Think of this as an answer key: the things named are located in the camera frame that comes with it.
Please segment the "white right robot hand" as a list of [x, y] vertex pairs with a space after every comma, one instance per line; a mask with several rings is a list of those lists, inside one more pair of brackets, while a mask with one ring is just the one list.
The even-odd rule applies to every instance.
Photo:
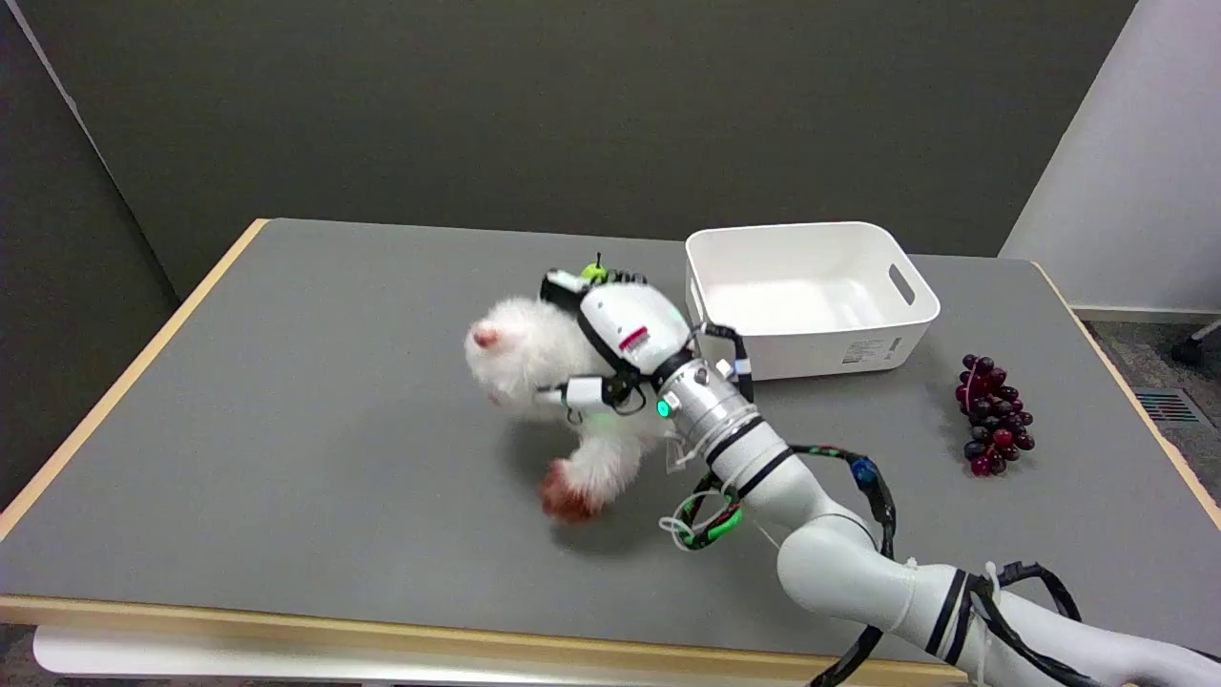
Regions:
[[650, 404], [676, 369], [694, 360], [694, 329], [658, 288], [628, 271], [590, 265], [582, 275], [549, 268], [540, 297], [578, 321], [586, 343], [610, 367], [556, 386], [537, 387], [535, 400], [565, 408], [581, 423], [593, 412], [632, 416]]

